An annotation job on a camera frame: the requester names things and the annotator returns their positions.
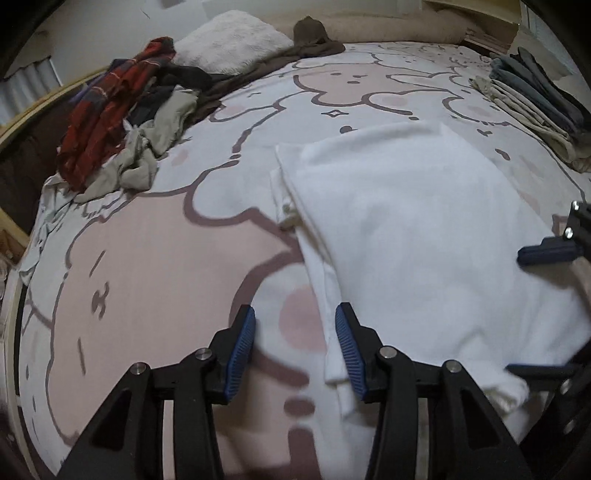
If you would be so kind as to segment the white t-shirt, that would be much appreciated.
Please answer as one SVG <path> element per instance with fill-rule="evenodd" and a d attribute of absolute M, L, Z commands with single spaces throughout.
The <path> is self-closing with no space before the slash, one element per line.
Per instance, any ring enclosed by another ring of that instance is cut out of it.
<path fill-rule="evenodd" d="M 294 222 L 327 342 L 325 382 L 353 411 L 335 308 L 412 359 L 456 359 L 503 412 L 528 397 L 513 363 L 533 364 L 545 303 L 569 282 L 529 273 L 519 248 L 549 227 L 506 176 L 444 124 L 394 123 L 280 144 L 270 175 L 280 221 Z"/>

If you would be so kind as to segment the folded beige trousers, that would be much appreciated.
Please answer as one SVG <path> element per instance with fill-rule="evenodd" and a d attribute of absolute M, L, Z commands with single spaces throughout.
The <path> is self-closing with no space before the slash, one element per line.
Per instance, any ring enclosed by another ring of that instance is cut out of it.
<path fill-rule="evenodd" d="M 566 130 L 523 94 L 497 80 L 480 76 L 471 85 L 519 123 L 535 132 L 559 157 L 579 173 L 590 171 L 590 148 L 583 147 Z"/>

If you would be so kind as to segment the bear pattern bed blanket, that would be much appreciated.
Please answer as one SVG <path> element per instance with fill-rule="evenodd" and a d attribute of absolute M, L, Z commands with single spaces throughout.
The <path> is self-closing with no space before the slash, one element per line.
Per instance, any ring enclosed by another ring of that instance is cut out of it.
<path fill-rule="evenodd" d="M 161 160 L 152 188 L 72 207 L 26 261 L 21 420 L 54 476 L 132 363 L 159 367 L 256 310 L 252 366 L 215 424 L 230 478 L 361 479 L 373 442 L 353 440 L 325 383 L 325 338 L 297 240 L 276 225 L 280 143 L 436 121 L 478 148 L 544 222 L 590 178 L 470 86 L 488 61 L 459 46 L 355 44 L 226 96 Z"/>

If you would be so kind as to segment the folded blue jeans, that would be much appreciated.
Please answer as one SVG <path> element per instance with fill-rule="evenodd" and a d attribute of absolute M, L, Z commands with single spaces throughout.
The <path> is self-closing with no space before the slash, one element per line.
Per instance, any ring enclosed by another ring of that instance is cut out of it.
<path fill-rule="evenodd" d="M 573 137 L 590 133 L 590 111 L 573 95 L 556 86 L 525 48 L 492 60 L 490 78 L 524 95 Z"/>

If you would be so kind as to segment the olive khaki garment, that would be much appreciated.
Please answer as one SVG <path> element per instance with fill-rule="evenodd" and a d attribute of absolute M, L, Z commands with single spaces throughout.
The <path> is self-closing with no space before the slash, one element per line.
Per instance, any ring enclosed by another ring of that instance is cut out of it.
<path fill-rule="evenodd" d="M 117 190 L 149 190 L 158 160 L 180 139 L 186 120 L 197 108 L 197 98 L 197 91 L 175 87 L 152 119 L 127 132 L 123 149 L 91 176 L 74 202 L 87 203 Z"/>

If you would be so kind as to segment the wooden corner shelf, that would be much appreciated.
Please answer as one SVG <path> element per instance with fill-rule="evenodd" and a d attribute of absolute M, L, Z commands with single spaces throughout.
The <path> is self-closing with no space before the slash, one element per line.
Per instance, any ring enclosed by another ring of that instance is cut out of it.
<path fill-rule="evenodd" d="M 499 54 L 510 49 L 522 18 L 518 0 L 442 0 L 423 1 L 423 5 L 436 10 L 454 10 L 469 17 L 478 28 L 471 29 L 465 41 Z"/>

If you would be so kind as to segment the beige rolled comforter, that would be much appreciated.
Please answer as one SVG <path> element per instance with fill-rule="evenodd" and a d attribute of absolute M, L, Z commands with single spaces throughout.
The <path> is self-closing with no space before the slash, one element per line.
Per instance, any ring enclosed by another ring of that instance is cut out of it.
<path fill-rule="evenodd" d="M 257 18 L 289 37 L 297 21 L 310 16 L 325 27 L 329 38 L 342 43 L 424 42 L 460 44 L 483 29 L 468 15 L 454 9 L 424 7 L 412 13 L 382 12 L 374 7 L 322 2 L 291 7 L 281 13 L 259 13 Z"/>

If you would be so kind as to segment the red plaid shirt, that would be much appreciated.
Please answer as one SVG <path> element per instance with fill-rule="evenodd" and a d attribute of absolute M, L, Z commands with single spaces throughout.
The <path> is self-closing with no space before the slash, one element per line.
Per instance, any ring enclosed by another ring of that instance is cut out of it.
<path fill-rule="evenodd" d="M 57 155 L 57 170 L 76 192 L 120 149 L 123 119 L 157 70 L 175 55 L 173 40 L 151 40 L 137 55 L 110 68 L 89 87 L 70 114 Z"/>

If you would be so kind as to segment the black garment in pile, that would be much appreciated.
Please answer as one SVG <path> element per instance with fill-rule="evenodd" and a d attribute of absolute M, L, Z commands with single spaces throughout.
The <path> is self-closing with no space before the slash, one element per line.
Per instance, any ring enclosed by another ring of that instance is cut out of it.
<path fill-rule="evenodd" d="M 127 121 L 132 126 L 139 126 L 152 120 L 176 87 L 203 91 L 211 88 L 212 84 L 211 74 L 198 67 L 168 64 L 160 68 L 148 82 L 145 91 L 130 110 Z"/>

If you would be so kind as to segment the white fluffy pillow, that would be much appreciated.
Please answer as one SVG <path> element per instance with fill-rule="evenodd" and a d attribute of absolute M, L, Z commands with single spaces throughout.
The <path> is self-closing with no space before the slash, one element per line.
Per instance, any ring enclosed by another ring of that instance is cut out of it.
<path fill-rule="evenodd" d="M 239 75 L 294 46 L 294 41 L 249 13 L 215 16 L 174 43 L 173 63 L 208 74 Z"/>

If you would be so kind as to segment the dark brown garment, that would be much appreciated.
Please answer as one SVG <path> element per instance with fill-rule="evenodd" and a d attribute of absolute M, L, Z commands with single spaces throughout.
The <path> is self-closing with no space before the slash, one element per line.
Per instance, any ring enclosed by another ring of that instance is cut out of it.
<path fill-rule="evenodd" d="M 256 62 L 245 73 L 228 76 L 222 75 L 213 81 L 211 88 L 198 94 L 197 107 L 188 116 L 187 125 L 192 126 L 207 118 L 219 106 L 221 99 L 245 87 L 253 81 L 280 70 L 287 64 L 301 59 L 327 57 L 346 50 L 345 45 L 329 38 L 324 24 L 320 20 L 307 16 L 294 24 L 294 46 L 267 60 Z"/>

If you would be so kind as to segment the grey window curtain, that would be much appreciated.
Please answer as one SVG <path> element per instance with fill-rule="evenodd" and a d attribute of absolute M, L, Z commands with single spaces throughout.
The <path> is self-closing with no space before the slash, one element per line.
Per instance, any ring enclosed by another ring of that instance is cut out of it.
<path fill-rule="evenodd" d="M 61 86 L 50 57 L 17 69 L 1 80 L 1 124 L 8 124 L 37 100 Z"/>

